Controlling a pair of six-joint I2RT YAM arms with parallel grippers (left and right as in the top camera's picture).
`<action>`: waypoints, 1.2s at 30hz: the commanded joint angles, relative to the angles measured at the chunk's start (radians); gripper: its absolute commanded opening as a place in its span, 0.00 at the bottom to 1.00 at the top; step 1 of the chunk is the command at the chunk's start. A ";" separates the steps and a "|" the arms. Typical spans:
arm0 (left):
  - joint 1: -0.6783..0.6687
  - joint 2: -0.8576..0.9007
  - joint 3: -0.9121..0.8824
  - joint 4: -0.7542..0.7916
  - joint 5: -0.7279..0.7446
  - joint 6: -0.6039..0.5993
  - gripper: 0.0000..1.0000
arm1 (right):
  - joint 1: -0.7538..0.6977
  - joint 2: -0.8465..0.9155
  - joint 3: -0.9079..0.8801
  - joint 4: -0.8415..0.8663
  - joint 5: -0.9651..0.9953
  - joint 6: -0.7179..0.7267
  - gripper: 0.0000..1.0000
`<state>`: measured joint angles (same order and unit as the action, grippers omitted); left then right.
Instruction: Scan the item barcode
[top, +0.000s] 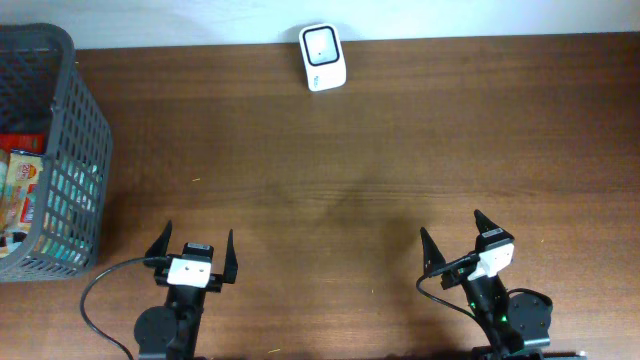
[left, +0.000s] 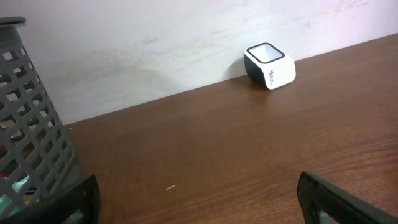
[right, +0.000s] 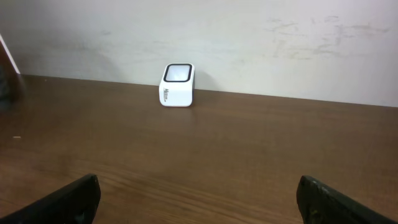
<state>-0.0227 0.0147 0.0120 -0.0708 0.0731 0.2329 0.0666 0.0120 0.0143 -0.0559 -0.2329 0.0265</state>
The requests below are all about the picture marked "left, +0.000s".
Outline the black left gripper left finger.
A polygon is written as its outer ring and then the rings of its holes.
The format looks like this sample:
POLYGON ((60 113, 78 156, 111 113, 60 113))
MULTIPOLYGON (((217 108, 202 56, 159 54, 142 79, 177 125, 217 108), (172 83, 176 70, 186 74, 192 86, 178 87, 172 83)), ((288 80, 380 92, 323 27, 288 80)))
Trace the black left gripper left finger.
POLYGON ((95 175, 75 181, 59 193, 2 219, 1 223, 63 223, 78 210, 82 214, 81 223, 99 222, 101 199, 95 175))

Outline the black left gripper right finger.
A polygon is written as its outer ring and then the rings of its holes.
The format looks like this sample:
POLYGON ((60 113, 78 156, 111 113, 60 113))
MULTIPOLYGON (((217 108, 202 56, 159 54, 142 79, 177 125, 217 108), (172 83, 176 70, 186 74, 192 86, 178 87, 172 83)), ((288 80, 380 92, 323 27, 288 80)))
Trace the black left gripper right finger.
POLYGON ((305 223, 397 223, 397 217, 303 171, 297 197, 305 223))

